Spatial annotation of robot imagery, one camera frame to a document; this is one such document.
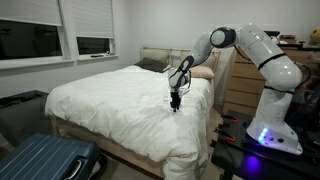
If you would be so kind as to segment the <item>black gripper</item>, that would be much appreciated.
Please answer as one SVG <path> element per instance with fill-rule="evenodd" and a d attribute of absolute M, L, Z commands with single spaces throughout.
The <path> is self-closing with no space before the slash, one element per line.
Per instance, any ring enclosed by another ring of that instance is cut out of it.
<path fill-rule="evenodd" d="M 170 102 L 170 106 L 171 106 L 173 112 L 175 112 L 175 106 L 173 103 L 177 103 L 176 110 L 179 110 L 180 103 L 178 103 L 178 102 L 181 101 L 181 97 L 178 92 L 171 92 L 170 95 L 171 95 L 171 99 L 172 99 L 172 102 Z"/>

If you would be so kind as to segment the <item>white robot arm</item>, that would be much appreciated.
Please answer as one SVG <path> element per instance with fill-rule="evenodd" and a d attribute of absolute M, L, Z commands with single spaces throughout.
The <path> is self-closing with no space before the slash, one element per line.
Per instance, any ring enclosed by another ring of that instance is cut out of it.
<path fill-rule="evenodd" d="M 300 155 L 303 148 L 297 133 L 285 122 L 295 89 L 303 75 L 296 64 L 254 24 L 235 30 L 219 27 L 202 34 L 181 64 L 168 72 L 170 106 L 180 108 L 184 92 L 181 87 L 191 82 L 190 69 L 202 64 L 214 48 L 240 47 L 266 80 L 247 134 L 260 145 Z"/>

